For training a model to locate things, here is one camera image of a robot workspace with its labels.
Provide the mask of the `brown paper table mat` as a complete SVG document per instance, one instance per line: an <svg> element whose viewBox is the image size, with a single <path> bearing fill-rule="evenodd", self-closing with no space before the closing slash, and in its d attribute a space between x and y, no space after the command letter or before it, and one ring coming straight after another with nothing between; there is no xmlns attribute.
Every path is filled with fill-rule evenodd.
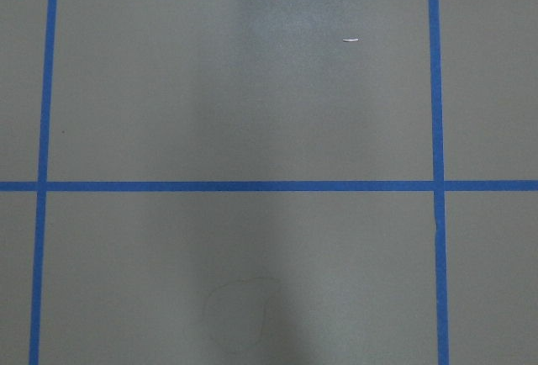
<svg viewBox="0 0 538 365"><path fill-rule="evenodd" d="M537 0L1 0L4 364L534 364Z"/></svg>

